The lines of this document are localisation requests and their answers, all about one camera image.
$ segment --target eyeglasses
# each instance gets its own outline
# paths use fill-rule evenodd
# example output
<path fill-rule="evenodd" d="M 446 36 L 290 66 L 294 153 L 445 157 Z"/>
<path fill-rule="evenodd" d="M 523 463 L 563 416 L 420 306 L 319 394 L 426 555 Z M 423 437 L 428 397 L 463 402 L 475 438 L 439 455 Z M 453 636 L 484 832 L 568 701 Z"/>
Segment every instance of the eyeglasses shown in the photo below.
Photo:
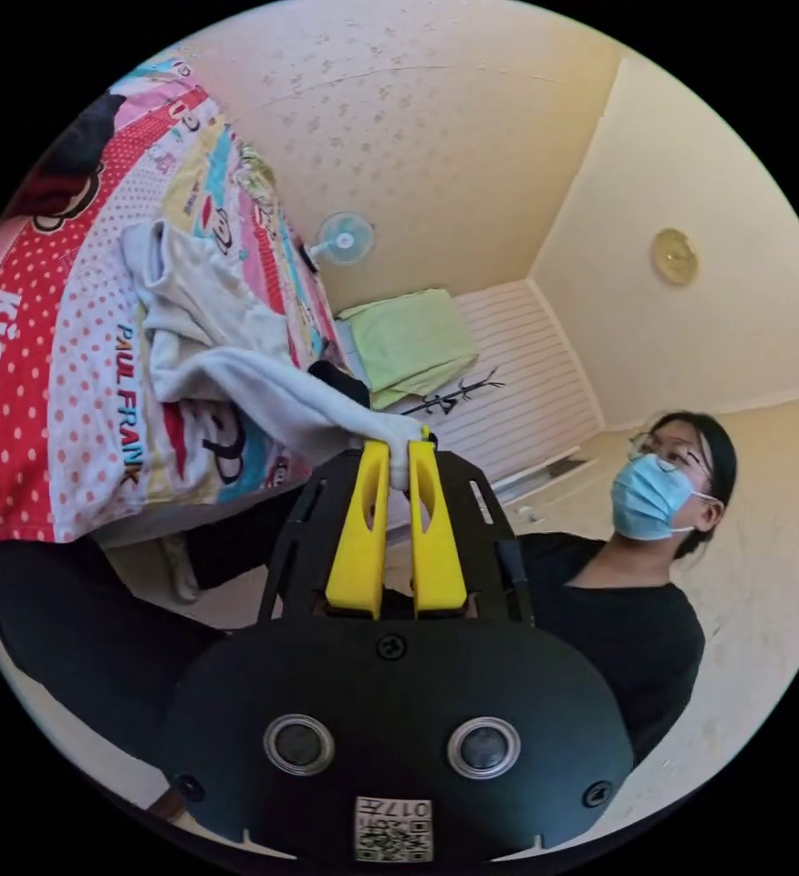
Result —
<path fill-rule="evenodd" d="M 709 467 L 701 461 L 695 449 L 680 439 L 661 439 L 657 435 L 642 432 L 630 439 L 628 459 L 652 454 L 665 472 L 675 472 L 677 468 L 699 468 L 707 477 L 711 476 Z"/>

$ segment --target camera lens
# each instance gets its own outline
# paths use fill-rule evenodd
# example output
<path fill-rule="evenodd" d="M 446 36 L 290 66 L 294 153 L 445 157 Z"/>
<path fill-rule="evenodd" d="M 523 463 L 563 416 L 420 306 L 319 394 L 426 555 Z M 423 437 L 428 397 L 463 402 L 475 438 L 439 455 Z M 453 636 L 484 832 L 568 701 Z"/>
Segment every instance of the camera lens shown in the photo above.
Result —
<path fill-rule="evenodd" d="M 286 714 L 265 731 L 264 748 L 272 763 L 291 776 L 316 776 L 333 760 L 335 745 L 329 731 L 306 714 Z"/>
<path fill-rule="evenodd" d="M 466 778 L 497 778 L 521 754 L 521 738 L 500 718 L 473 718 L 459 726 L 448 743 L 448 762 Z"/>

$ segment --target bed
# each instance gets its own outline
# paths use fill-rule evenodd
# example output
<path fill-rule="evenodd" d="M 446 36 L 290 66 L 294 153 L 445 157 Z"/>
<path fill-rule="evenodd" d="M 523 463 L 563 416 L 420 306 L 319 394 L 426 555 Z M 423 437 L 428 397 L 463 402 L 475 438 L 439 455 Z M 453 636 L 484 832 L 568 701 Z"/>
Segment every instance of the bed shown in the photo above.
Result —
<path fill-rule="evenodd" d="M 119 249 L 125 226 L 160 215 L 212 238 L 286 315 L 306 369 L 336 330 L 271 173 L 184 62 L 110 92 L 125 100 L 83 191 L 61 214 L 0 225 L 0 541 L 158 537 L 309 474 L 231 403 L 155 400 Z"/>

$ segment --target surgical mask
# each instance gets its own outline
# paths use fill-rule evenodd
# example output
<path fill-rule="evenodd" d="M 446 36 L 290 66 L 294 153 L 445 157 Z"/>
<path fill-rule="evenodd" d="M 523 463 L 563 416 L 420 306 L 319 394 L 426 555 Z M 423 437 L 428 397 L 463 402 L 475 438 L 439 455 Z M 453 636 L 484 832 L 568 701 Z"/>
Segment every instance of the surgical mask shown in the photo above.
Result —
<path fill-rule="evenodd" d="M 698 493 L 684 472 L 646 454 L 628 463 L 612 484 L 612 522 L 616 532 L 635 541 L 660 541 L 677 532 L 695 527 L 674 529 L 673 517 Z"/>

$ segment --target wall fan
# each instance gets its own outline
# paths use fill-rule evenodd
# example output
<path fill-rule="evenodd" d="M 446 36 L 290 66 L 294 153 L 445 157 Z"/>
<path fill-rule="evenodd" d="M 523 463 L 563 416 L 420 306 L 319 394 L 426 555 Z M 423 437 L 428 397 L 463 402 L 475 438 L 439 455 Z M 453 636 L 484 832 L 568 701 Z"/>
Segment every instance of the wall fan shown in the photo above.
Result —
<path fill-rule="evenodd" d="M 314 246 L 302 244 L 300 255 L 308 267 L 317 272 L 317 259 L 334 265 L 355 265 L 365 258 L 375 244 L 375 230 L 360 214 L 336 213 L 324 220 Z"/>

